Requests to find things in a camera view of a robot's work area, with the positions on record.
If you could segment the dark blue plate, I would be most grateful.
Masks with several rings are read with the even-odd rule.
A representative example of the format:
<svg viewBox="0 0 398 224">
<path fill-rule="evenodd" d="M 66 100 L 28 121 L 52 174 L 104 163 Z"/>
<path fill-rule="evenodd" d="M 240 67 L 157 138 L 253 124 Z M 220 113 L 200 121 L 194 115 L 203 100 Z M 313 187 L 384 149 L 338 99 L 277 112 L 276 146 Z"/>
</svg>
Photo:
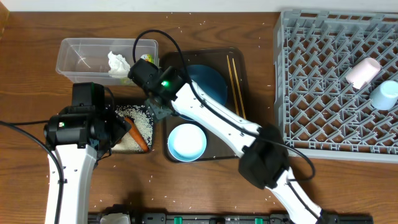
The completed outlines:
<svg viewBox="0 0 398 224">
<path fill-rule="evenodd" d="M 226 104 L 228 99 L 228 86 L 219 72 L 206 65 L 188 65 L 187 71 L 190 78 L 215 101 Z"/>
</svg>

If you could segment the pile of rice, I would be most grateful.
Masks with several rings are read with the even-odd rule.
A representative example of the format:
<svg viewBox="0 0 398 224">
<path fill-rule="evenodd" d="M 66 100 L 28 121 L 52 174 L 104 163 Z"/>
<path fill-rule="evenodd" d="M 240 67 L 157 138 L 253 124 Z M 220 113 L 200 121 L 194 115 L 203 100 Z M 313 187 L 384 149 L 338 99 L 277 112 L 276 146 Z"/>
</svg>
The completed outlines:
<svg viewBox="0 0 398 224">
<path fill-rule="evenodd" d="M 149 151 L 152 149 L 152 138 L 154 135 L 154 121 L 143 105 L 117 105 L 116 112 L 120 117 L 131 119 L 146 141 Z M 143 154 L 140 146 L 133 140 L 129 132 L 112 148 L 116 153 Z"/>
</svg>

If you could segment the white tissue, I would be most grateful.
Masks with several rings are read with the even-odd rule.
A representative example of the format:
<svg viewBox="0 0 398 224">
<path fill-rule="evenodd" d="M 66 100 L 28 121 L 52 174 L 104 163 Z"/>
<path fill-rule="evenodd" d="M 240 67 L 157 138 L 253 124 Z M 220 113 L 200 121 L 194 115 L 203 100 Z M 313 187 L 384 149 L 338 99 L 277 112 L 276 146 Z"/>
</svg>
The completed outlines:
<svg viewBox="0 0 398 224">
<path fill-rule="evenodd" d="M 112 51 L 108 54 L 108 64 L 110 67 L 108 73 L 111 77 L 116 78 L 127 77 L 131 67 L 121 54 L 116 55 Z"/>
</svg>

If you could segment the light blue bowl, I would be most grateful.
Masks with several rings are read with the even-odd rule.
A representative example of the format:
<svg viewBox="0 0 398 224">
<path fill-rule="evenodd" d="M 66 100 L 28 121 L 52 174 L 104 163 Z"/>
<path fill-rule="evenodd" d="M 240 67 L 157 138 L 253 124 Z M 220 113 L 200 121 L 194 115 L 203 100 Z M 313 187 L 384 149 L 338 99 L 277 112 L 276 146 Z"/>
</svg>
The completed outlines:
<svg viewBox="0 0 398 224">
<path fill-rule="evenodd" d="M 194 124 L 181 124 L 174 128 L 167 138 L 169 153 L 180 162 L 192 162 L 205 152 L 207 138 L 205 132 Z"/>
</svg>

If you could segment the green snack wrapper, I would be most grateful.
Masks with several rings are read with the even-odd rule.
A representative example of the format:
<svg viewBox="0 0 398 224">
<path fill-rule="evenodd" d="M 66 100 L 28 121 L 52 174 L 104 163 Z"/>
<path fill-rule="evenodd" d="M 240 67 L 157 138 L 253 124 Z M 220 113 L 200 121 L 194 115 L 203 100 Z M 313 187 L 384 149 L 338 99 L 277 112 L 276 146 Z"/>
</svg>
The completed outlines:
<svg viewBox="0 0 398 224">
<path fill-rule="evenodd" d="M 152 55 L 150 55 L 150 54 L 142 55 L 141 59 L 144 59 L 145 61 L 150 62 L 150 63 L 154 63 L 155 62 L 155 58 Z M 122 85 L 133 85 L 134 83 L 128 77 L 122 77 L 121 84 Z"/>
</svg>

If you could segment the light blue cup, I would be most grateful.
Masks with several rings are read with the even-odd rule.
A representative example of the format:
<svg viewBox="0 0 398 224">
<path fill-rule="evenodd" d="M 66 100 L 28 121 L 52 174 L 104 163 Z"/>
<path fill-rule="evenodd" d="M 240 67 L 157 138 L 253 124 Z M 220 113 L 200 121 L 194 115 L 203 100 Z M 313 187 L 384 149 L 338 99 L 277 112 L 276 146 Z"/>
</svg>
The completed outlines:
<svg viewBox="0 0 398 224">
<path fill-rule="evenodd" d="M 397 102 L 398 84 L 388 80 L 382 82 L 369 96 L 371 105 L 377 110 L 389 110 Z"/>
</svg>

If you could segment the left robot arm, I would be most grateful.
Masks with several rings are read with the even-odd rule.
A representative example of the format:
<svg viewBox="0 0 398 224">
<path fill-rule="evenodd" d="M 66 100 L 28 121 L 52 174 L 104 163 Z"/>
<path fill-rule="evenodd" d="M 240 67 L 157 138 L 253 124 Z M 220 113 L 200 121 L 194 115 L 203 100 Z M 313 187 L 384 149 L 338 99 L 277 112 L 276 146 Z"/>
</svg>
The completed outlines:
<svg viewBox="0 0 398 224">
<path fill-rule="evenodd" d="M 74 84 L 71 105 L 44 126 L 50 168 L 46 223 L 87 223 L 94 168 L 131 128 L 106 104 L 106 90 L 93 82 Z"/>
</svg>

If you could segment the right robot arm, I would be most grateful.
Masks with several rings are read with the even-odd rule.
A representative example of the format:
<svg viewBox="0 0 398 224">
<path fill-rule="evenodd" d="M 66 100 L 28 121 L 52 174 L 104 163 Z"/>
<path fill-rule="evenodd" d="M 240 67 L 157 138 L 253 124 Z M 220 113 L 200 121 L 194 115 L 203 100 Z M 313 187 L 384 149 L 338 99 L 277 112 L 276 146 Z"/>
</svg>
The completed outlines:
<svg viewBox="0 0 398 224">
<path fill-rule="evenodd" d="M 146 106 L 155 119 L 189 117 L 225 142 L 239 157 L 239 173 L 259 189 L 270 190 L 293 223 L 328 223 L 330 218 L 311 201 L 294 177 L 289 151 L 277 129 L 250 122 L 208 96 L 186 72 L 162 71 L 139 59 L 128 73 L 147 95 Z"/>
</svg>

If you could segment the orange carrot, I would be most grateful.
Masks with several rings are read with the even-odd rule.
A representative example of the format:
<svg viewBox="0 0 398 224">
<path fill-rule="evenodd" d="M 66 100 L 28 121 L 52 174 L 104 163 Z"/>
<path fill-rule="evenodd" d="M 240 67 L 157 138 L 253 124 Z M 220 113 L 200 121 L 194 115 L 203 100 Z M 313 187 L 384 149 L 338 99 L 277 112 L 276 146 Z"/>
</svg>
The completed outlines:
<svg viewBox="0 0 398 224">
<path fill-rule="evenodd" d="M 134 124 L 134 122 L 129 119 L 128 117 L 125 117 L 124 120 L 130 124 L 131 128 L 129 130 L 129 134 L 130 136 L 133 138 L 133 140 L 135 140 L 135 142 L 137 142 L 137 144 L 140 146 L 140 148 L 144 151 L 144 152 L 148 152 L 149 151 L 149 147 L 146 143 L 146 141 L 144 140 L 144 138 L 141 136 L 139 130 L 137 129 L 136 125 Z"/>
</svg>

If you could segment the white cup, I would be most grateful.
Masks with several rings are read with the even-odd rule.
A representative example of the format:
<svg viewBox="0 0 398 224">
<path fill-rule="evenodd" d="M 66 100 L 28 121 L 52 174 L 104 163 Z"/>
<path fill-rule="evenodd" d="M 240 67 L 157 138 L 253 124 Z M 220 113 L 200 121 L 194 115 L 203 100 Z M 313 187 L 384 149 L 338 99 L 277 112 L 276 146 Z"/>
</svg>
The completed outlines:
<svg viewBox="0 0 398 224">
<path fill-rule="evenodd" d="M 363 86 L 369 84 L 380 70 L 380 63 L 374 58 L 367 57 L 347 73 L 346 81 L 352 84 L 353 88 L 361 89 Z"/>
</svg>

